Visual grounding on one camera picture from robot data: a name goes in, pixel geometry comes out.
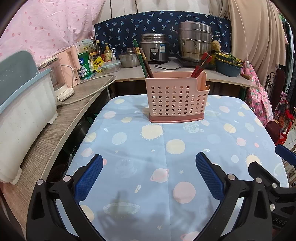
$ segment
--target rice cooker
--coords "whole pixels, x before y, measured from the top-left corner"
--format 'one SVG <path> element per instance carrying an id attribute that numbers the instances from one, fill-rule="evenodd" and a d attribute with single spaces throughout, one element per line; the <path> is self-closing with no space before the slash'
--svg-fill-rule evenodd
<path id="1" fill-rule="evenodd" d="M 140 47 L 142 48 L 148 63 L 160 64 L 168 62 L 169 48 L 165 34 L 142 34 Z"/>

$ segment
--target beige curtain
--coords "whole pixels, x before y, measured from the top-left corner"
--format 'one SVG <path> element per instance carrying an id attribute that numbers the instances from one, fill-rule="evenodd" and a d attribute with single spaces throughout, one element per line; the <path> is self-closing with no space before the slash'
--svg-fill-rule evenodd
<path id="1" fill-rule="evenodd" d="M 213 15 L 230 18 L 231 53 L 243 61 L 248 56 L 264 86 L 276 65 L 286 63 L 284 30 L 275 5 L 270 0 L 210 0 L 209 10 Z"/>

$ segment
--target blue bowl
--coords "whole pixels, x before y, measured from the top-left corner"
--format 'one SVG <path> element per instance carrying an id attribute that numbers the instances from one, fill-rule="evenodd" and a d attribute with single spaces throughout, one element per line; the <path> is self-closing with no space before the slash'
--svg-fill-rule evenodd
<path id="1" fill-rule="evenodd" d="M 216 70 L 220 72 L 221 74 L 227 75 L 229 77 L 237 77 L 240 74 L 240 67 L 215 60 L 216 62 Z"/>

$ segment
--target red chopsticks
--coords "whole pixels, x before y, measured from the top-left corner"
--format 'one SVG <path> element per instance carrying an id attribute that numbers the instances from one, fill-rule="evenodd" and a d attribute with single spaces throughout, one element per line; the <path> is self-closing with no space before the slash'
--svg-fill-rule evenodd
<path id="1" fill-rule="evenodd" d="M 200 75 L 200 73 L 205 69 L 205 67 L 210 63 L 211 60 L 211 55 L 205 52 L 200 61 L 197 63 L 197 66 L 195 67 L 190 77 L 197 78 Z"/>

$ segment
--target wall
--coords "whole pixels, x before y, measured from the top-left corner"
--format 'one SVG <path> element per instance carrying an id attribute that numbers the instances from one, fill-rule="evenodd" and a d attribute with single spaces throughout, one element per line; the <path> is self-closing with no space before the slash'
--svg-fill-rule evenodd
<path id="1" fill-rule="evenodd" d="M 209 13 L 209 0 L 106 0 L 93 24 L 137 12 L 189 11 Z"/>

